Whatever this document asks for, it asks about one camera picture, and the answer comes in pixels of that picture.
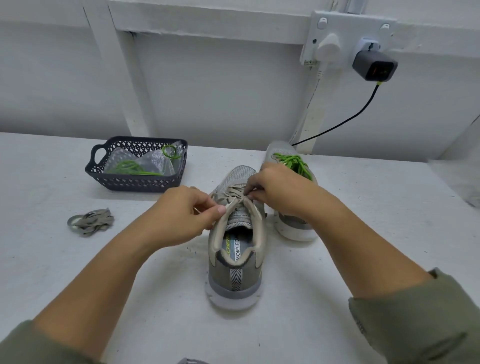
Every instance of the rolled-up sleeve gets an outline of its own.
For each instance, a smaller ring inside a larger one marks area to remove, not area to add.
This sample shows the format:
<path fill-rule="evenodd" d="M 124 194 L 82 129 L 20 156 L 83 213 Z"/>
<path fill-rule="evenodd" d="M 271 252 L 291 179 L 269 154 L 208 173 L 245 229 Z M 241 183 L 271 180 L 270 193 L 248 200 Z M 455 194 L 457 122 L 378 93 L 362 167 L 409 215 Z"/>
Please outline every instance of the rolled-up sleeve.
<path fill-rule="evenodd" d="M 451 276 L 348 302 L 369 344 L 389 363 L 480 363 L 480 310 Z"/>
<path fill-rule="evenodd" d="M 0 363 L 95 364 L 96 362 L 50 339 L 35 329 L 32 321 L 24 321 L 0 342 Z"/>

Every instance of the fingernail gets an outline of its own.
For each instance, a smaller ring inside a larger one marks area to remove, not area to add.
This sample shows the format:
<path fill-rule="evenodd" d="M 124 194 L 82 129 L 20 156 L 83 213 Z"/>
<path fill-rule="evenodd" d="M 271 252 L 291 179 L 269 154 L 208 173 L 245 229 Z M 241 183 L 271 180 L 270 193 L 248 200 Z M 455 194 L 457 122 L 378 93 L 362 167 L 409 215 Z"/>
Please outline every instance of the fingernail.
<path fill-rule="evenodd" d="M 220 214 L 225 214 L 227 212 L 227 208 L 223 205 L 218 205 L 217 210 Z"/>

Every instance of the shoe tongue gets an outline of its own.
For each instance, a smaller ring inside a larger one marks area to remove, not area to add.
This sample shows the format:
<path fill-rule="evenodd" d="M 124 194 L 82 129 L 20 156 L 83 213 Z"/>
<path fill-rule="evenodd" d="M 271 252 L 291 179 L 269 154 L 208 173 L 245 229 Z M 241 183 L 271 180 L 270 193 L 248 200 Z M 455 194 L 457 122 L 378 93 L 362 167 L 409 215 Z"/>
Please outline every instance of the shoe tongue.
<path fill-rule="evenodd" d="M 235 211 L 231 213 L 227 221 L 227 228 L 225 230 L 229 231 L 230 229 L 237 228 L 239 226 L 244 226 L 250 230 L 253 229 L 250 212 L 243 204 L 238 205 Z"/>

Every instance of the tabletop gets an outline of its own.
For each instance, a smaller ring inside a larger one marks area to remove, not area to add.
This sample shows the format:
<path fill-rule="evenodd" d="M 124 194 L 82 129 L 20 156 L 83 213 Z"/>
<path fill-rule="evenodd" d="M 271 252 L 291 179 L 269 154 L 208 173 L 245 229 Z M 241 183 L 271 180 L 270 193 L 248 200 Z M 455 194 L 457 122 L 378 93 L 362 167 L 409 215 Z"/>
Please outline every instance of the tabletop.
<path fill-rule="evenodd" d="M 0 338 L 33 318 L 156 194 L 113 192 L 84 167 L 103 141 L 0 133 Z M 262 151 L 190 146 L 182 184 L 210 192 Z M 422 267 L 453 275 L 480 303 L 480 217 L 427 164 L 305 156 L 319 184 Z M 67 219 L 110 208 L 89 238 Z M 139 271 L 103 360 L 114 364 L 383 363 L 347 307 L 350 294 L 320 240 L 279 236 L 267 209 L 264 292 L 250 310 L 213 307 L 204 292 L 207 234 L 155 253 Z"/>

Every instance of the gray sneaker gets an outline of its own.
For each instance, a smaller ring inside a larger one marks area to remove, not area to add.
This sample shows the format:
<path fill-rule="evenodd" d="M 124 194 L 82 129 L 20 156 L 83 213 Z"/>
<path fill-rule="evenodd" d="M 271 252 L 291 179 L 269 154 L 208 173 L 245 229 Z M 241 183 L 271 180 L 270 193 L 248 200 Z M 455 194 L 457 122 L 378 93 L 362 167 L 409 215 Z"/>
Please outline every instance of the gray sneaker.
<path fill-rule="evenodd" d="M 276 141 L 270 143 L 265 162 L 284 163 L 296 173 L 318 184 L 308 165 L 302 161 L 295 148 L 287 142 Z M 315 230 L 305 221 L 295 216 L 283 215 L 278 211 L 275 211 L 274 226 L 280 235 L 291 240 L 310 242 L 317 238 Z"/>
<path fill-rule="evenodd" d="M 208 298 L 221 308 L 243 310 L 262 293 L 262 263 L 266 248 L 264 205 L 250 201 L 243 189 L 256 170 L 235 167 L 210 194 L 227 212 L 208 237 Z"/>

